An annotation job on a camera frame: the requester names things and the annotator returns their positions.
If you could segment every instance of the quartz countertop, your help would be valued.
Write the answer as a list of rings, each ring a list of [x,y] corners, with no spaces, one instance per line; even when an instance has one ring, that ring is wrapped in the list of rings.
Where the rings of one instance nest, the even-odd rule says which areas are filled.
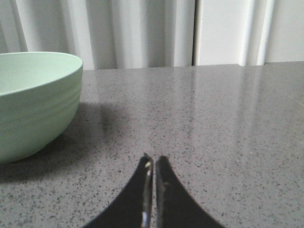
[[[0,165],[0,227],[82,227],[144,152],[227,228],[304,227],[304,62],[84,71],[69,127]]]

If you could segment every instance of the speckled countertop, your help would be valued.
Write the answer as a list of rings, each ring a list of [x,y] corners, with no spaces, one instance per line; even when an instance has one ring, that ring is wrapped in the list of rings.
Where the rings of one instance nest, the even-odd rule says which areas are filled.
[[[0,165],[0,227],[82,227],[144,152],[227,228],[304,227],[304,62],[85,71],[64,133]]]

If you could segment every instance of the bowl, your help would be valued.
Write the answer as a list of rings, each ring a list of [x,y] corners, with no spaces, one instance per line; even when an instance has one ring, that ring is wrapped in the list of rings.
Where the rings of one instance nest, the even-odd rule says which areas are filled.
[[[57,52],[0,54],[0,164],[57,138],[79,105],[82,60]]]

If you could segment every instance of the white curtain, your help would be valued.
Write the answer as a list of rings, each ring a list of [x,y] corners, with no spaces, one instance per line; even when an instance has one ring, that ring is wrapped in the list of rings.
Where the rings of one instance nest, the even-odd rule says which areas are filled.
[[[0,0],[0,53],[57,51],[84,69],[190,66],[195,0]]]

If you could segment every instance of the ceramic bowl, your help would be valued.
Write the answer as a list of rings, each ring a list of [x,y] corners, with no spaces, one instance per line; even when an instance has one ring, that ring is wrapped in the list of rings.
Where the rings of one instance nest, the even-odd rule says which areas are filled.
[[[0,163],[58,137],[79,105],[82,60],[56,52],[0,54]]]

